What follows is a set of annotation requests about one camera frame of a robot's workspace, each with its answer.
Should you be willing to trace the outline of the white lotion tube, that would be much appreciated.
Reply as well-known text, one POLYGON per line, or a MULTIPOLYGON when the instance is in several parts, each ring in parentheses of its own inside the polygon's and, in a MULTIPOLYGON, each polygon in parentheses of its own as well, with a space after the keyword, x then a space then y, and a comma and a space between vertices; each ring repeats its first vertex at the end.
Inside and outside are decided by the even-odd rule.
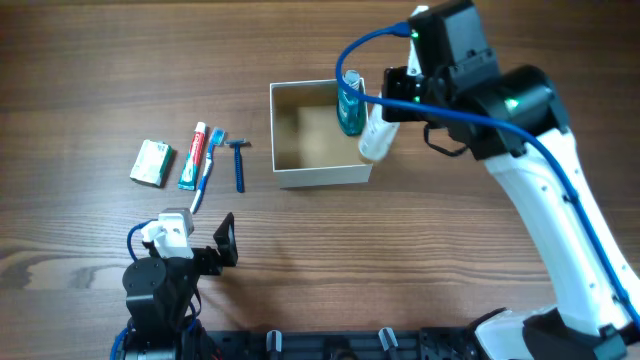
POLYGON ((360 155, 371 162, 384 159, 399 128, 398 122, 387 122, 383 118, 382 105, 374 104, 359 139, 360 155))

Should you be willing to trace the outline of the blue disposable razor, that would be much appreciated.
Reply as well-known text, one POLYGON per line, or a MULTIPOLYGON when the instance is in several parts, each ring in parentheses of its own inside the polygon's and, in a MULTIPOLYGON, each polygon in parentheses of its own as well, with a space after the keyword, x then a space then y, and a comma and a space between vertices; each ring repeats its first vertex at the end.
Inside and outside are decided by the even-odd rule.
POLYGON ((236 190, 238 193, 245 192, 244 173, 243 173, 243 160, 241 149, 250 145, 250 142, 245 138, 226 140, 225 144, 234 150, 234 165, 235 165, 235 178, 236 178, 236 190))

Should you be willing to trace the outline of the red green toothpaste tube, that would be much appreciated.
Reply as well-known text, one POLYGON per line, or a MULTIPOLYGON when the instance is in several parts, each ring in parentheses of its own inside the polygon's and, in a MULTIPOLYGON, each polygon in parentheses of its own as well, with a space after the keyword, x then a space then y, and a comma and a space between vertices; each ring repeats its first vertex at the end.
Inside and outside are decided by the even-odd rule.
POLYGON ((202 148, 204 145, 207 126, 204 122, 196 124, 190 148, 186 156, 185 165, 180 175, 178 188, 182 190, 194 191, 196 186, 198 167, 202 148))

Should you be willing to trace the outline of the blue white toothbrush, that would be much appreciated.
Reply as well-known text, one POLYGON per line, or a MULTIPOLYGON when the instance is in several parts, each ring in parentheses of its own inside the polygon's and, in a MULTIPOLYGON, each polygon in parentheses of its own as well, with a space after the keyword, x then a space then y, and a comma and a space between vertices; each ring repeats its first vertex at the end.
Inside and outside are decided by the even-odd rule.
POLYGON ((201 180, 198 184, 194 200, 190 207, 190 211, 192 214, 195 214, 201 205, 201 202, 205 193, 206 185, 214 165, 214 161, 213 161, 214 150, 216 147, 222 144, 225 136, 226 136, 226 131, 223 130, 222 128, 215 127, 212 130, 212 133, 209 138, 209 144, 207 147, 206 156, 205 156, 204 171, 203 171, 201 180))

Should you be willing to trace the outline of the green white soap packet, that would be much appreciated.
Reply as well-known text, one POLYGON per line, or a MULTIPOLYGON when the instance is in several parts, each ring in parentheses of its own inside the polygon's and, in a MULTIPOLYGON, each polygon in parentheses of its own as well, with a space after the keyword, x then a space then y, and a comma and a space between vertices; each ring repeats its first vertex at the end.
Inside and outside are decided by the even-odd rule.
POLYGON ((130 179, 145 185, 161 187, 173 148, 164 142, 145 139, 130 172, 130 179))

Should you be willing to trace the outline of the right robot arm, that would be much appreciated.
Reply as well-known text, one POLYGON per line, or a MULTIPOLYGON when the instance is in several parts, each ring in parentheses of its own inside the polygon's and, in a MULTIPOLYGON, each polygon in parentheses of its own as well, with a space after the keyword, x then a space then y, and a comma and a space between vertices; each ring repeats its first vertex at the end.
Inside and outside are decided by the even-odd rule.
POLYGON ((553 305, 492 311, 454 348, 481 359, 621 359, 639 340, 639 280, 583 175, 567 113, 545 73, 434 67, 385 72, 391 122, 444 128, 482 162, 516 207, 552 281, 553 305))

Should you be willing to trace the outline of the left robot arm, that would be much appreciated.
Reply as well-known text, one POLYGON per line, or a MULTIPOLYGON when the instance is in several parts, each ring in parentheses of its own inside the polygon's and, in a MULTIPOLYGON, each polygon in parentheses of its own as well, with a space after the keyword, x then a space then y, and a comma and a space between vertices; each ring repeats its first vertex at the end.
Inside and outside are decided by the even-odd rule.
POLYGON ((116 336, 111 360, 223 357, 199 320, 197 283, 237 265, 234 215, 228 213, 214 232, 214 248, 191 247, 193 230, 189 209, 168 208, 129 231, 126 244, 133 262, 122 285, 130 319, 116 336))

